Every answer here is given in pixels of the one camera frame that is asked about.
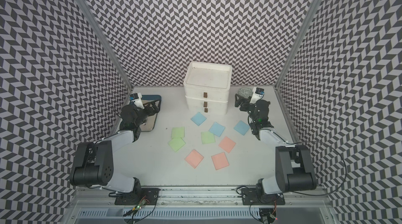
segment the mounting plate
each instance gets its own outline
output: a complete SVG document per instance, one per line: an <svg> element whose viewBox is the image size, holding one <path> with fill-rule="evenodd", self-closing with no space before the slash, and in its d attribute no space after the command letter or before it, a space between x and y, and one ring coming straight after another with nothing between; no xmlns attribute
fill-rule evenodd
<svg viewBox="0 0 402 224"><path fill-rule="evenodd" d="M149 200L147 205L155 205L156 200L159 197L159 188L143 188L141 191L141 197L139 199L134 193L123 193L122 196L116 198L115 205L136 205L144 196L146 196L145 198Z"/></svg>
<svg viewBox="0 0 402 224"><path fill-rule="evenodd" d="M243 205L244 206L249 206L252 204L258 204L258 205L268 205L268 206L274 206L275 203L274 201L270 201L268 203L262 203L264 201L258 201L257 199L257 192L255 188L242 188L241 189L242 192L242 200L243 200ZM282 195L282 197L278 196L278 194L265 194L264 198L266 197L267 199L276 199L277 205L284 205L285 204L285 200L283 197L283 194L279 194Z"/></svg>

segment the black wire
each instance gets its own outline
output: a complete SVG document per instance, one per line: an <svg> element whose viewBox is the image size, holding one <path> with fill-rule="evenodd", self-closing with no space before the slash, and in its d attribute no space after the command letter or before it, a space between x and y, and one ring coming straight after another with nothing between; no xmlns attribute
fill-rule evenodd
<svg viewBox="0 0 402 224"><path fill-rule="evenodd" d="M123 119L123 118L120 116L119 112L118 112L116 109L113 108L113 111L115 111L115 113L117 114L117 116L118 116L119 118Z"/></svg>
<svg viewBox="0 0 402 224"><path fill-rule="evenodd" d="M102 141L102 140L103 140L103 139L100 139L100 140L98 140L98 141L93 141L93 143L94 143L93 148L96 148L95 145L98 144L98 142L100 142L100 141ZM86 168L86 165L87 165L88 160L89 160L89 155L90 155L91 153L92 153L92 152L88 153L88 156L87 156L86 161L85 161L84 173L83 173L83 178L84 178L84 180L85 180L85 168ZM88 186L87 184L85 184L85 186L86 186L87 188L89 188L89 189L95 189L95 188L100 188L100 187L101 187L102 189L106 189L106 190L108 190L108 191L112 191L112 192L115 192L115 193L121 193L121 192L119 192L119 191L112 190L112 189L108 189L108 188L104 188L104 187L102 187L102 186L90 187L90 186Z"/></svg>
<svg viewBox="0 0 402 224"><path fill-rule="evenodd" d="M250 189L249 187L244 186L244 185L238 186L238 187L236 188L237 194L242 195L241 193L238 192L238 190L239 190L240 188L244 188L244 187Z"/></svg>
<svg viewBox="0 0 402 224"><path fill-rule="evenodd" d="M259 220L259 219L257 219L257 218L255 218L255 217L254 217L254 215L251 213L251 205L253 205L254 203L256 203L256 202L251 202L251 204L250 204L250 206L249 206L249 212L250 212L251 217L253 217L253 218L254 218L254 220L256 220L256 221L260 222L260 220Z"/></svg>
<svg viewBox="0 0 402 224"><path fill-rule="evenodd" d="M119 197L120 196L120 194L122 193L122 192L119 192L119 191L116 191L116 190L112 190L112 189L108 189L108 188L105 188L105 187L103 187L103 186L96 186L96 187L88 187L89 189L95 189L95 188L102 188L101 190L108 190L108 191L112 191L112 193L116 193L116 195L112 195L112 193L109 193L109 197L112 197L112 198L117 198L117 197Z"/></svg>
<svg viewBox="0 0 402 224"><path fill-rule="evenodd" d="M82 175L83 178L84 178L84 181L85 181L85 169L86 169L86 165L87 165L87 163L88 163L88 161L89 161L89 156L92 155L93 149L96 148L95 145L98 144L98 142L100 142L100 141L102 141L102 139L100 139L100 140L98 140L98 141L92 141L92 142L91 142L91 143L93 143L93 147L91 148L91 151L88 152L88 156L86 157L86 161L85 161L85 164L84 164L84 172L83 172L83 175Z"/></svg>
<svg viewBox="0 0 402 224"><path fill-rule="evenodd" d="M138 205L140 205L141 204L141 202L143 201L143 199L141 199L135 206L138 206ZM129 221L125 221L125 219L124 219L124 217L126 217L127 215L129 215L131 213L131 219L129 220ZM134 223L134 215L136 214L136 213L138 213L138 210L136 209L136 210L130 210L130 211L128 211L127 213L125 213L125 214L123 214L123 221L125 222L125 223L127 223L127 224L133 224Z"/></svg>
<svg viewBox="0 0 402 224"><path fill-rule="evenodd" d="M339 153L337 150L335 150L335 148L333 148L332 146L330 146L330 145L328 145L327 143L324 143L324 142L322 142L322 141L300 141L300 142L296 142L296 143L293 143L293 144L295 145L295 144L300 144L300 143L305 143L305 142L309 142L309 143L321 143L321 144L323 144L323 145L325 145L325 146L331 148L331 149L332 149L337 155L339 155L340 158L342 159L343 165L344 165L344 167L345 167L345 177L343 178L342 183L341 183L337 188L335 188L333 191L328 192L328 193L325 193L325 194L308 194L308 193L300 193L300 192L295 192L295 191L293 191L293 192L294 192L294 193L303 194L303 195L308 195L308 196L327 196L327 195L329 195L330 193L334 193L334 192L338 191L339 188L341 188L341 187L345 184L345 182L346 182L346 176L347 176L347 173L348 173L347 166L346 166L346 162L345 162L343 156L340 155L340 153Z"/></svg>
<svg viewBox="0 0 402 224"><path fill-rule="evenodd" d="M148 216L150 216L150 215L155 211L156 203L158 202L158 198L156 197L156 194L155 194L153 191L151 191L151 192L152 192L153 195L155 196L155 206L153 206L152 211L151 211L147 216L145 216L144 218L142 218L142 219L136 221L135 223L138 223L138 222L142 221L143 219L147 218Z"/></svg>

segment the black cable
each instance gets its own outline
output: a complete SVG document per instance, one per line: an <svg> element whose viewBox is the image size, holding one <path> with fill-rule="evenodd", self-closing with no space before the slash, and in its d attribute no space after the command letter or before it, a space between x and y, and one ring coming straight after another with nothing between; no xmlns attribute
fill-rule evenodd
<svg viewBox="0 0 402 224"><path fill-rule="evenodd" d="M257 218L255 218L255 217L254 217L254 215L251 213L251 205L253 205L254 203L256 203L256 202L251 202L251 204L250 204L250 206L249 206L249 212L250 212L251 217L253 217L253 218L254 218L254 220L256 220L256 221L260 222L260 220L259 220L259 219L257 219Z"/></svg>
<svg viewBox="0 0 402 224"><path fill-rule="evenodd" d="M156 197L156 194L155 194L153 191L151 191L151 192L152 192L153 195L155 196L155 206L153 206L152 211L151 211L147 216L145 216L144 218L142 218L142 219L136 221L135 223L138 223L138 222L142 221L143 219L147 218L148 216L150 216L150 215L155 211L156 203L158 203L158 198Z"/></svg>
<svg viewBox="0 0 402 224"><path fill-rule="evenodd" d="M140 205L144 198L142 198L142 199L135 205L135 207L138 206L138 205ZM134 208L131 209L131 210L129 210L129 211L127 211L127 213L123 214L123 221L124 221L125 223L127 223L127 224L133 224L133 223L134 223L134 215L138 212L138 210L137 210L137 209L134 209ZM130 219L129 221L125 221L124 217L126 217L126 216L128 216L128 215L131 215L131 219Z"/></svg>
<svg viewBox="0 0 402 224"><path fill-rule="evenodd" d="M83 178L84 178L84 181L85 181L85 169L86 169L86 165L87 165L87 163L88 163L88 161L89 161L89 157L90 157L90 155L92 155L92 153L93 153L93 149L95 148L95 145L96 144L98 144L98 142L100 142L100 141L102 141L103 139L100 139L100 140L98 140L98 141L92 141L91 143L93 143L93 147L91 148L91 151L89 151L88 152L88 156L86 157L86 161L85 161L85 164L84 164L84 172L83 172Z"/></svg>
<svg viewBox="0 0 402 224"><path fill-rule="evenodd" d="M300 143L305 143L305 142L309 142L309 143L321 143L321 144L323 144L323 145L325 145L325 146L331 148L331 149L332 149L337 155L339 155L340 158L342 159L343 165L344 165L344 167L345 167L345 177L343 178L342 183L341 183L337 188L335 188L333 191L328 192L328 193L325 193L325 194L308 194L308 193L300 193L300 192L295 192L295 191L293 191L293 192L294 192L294 193L303 194L303 195L308 195L308 196L327 196L327 195L329 195L330 193L334 193L334 192L338 191L339 188L341 188L341 187L345 184L345 182L346 182L346 176L347 176L347 173L348 173L347 166L346 166L346 162L345 162L343 156L340 155L340 153L339 153L335 148L333 148L332 146L330 146L330 145L328 145L327 143L324 143L324 142L322 142L322 141L300 141L300 142L293 143L293 145L295 145L295 144L300 144Z"/></svg>
<svg viewBox="0 0 402 224"><path fill-rule="evenodd" d="M115 111L115 113L117 114L117 116L118 116L119 118L123 119L123 118L120 116L119 112L118 112L116 109L113 108L113 111Z"/></svg>
<svg viewBox="0 0 402 224"><path fill-rule="evenodd" d="M117 197L119 197L120 195L118 195L119 193L121 194L122 192L119 192L119 191L116 191L116 190L112 190L112 189L108 189L108 188L105 188L105 187L103 187L103 186L96 186L96 187L88 187L89 189L95 189L95 188L102 188L101 190L108 190L108 191L112 191L113 193L117 193L117 195L111 195L112 193L109 193L109 197L112 197L112 198L117 198Z"/></svg>
<svg viewBox="0 0 402 224"><path fill-rule="evenodd" d="M239 194L239 195L242 195L241 193L238 192L238 190L239 190L240 188L248 188L248 189L250 189L249 187L244 186L244 185L238 186L238 187L236 188L236 192L237 192L237 194Z"/></svg>

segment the black and white chevron pattern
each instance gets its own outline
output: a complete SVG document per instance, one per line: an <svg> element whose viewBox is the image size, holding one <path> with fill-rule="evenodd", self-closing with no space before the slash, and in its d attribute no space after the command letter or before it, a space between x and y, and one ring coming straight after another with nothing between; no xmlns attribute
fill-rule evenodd
<svg viewBox="0 0 402 224"><path fill-rule="evenodd" d="M281 86L301 140L346 159L330 195L342 223L402 223L402 0L323 0ZM314 145L321 184L339 157Z"/></svg>
<svg viewBox="0 0 402 224"><path fill-rule="evenodd" d="M312 0L87 0L136 86L179 86L191 61L274 84Z"/></svg>
<svg viewBox="0 0 402 224"><path fill-rule="evenodd" d="M0 84L0 223L56 223L128 90L73 0L0 0Z"/></svg>

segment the pink square card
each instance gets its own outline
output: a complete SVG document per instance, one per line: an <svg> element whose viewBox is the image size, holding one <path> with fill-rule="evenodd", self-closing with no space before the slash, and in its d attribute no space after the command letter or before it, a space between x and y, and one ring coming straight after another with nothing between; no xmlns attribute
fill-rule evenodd
<svg viewBox="0 0 402 224"><path fill-rule="evenodd" d="M187 161L192 167L196 168L203 158L204 156L193 150L184 160Z"/></svg>
<svg viewBox="0 0 402 224"><path fill-rule="evenodd" d="M225 137L225 138L219 143L218 146L220 146L220 148L222 148L222 149L225 150L227 153L229 153L229 152L233 149L234 145L236 145L236 143L235 143L233 140L231 140L231 139L228 138L228 137Z"/></svg>
<svg viewBox="0 0 402 224"><path fill-rule="evenodd" d="M212 161L214 162L215 170L227 167L229 165L228 159L224 152L212 156Z"/></svg>

